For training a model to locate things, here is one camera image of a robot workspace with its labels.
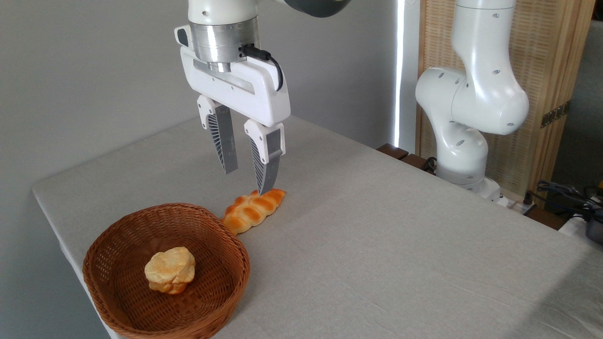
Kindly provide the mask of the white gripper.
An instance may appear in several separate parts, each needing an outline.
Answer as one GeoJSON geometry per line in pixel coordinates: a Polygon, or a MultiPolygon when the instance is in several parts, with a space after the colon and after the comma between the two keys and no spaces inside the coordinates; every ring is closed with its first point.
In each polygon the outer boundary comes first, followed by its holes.
{"type": "Polygon", "coordinates": [[[286,153],[284,125],[279,123],[291,114],[286,83],[277,90],[277,67],[249,56],[231,64],[230,72],[210,70],[196,57],[188,25],[175,28],[174,36],[181,45],[185,77],[192,90],[201,94],[197,107],[202,127],[211,134],[222,169],[229,174],[238,168],[233,109],[250,118],[244,129],[251,142],[258,193],[267,193],[274,187],[280,157],[286,153]]]}

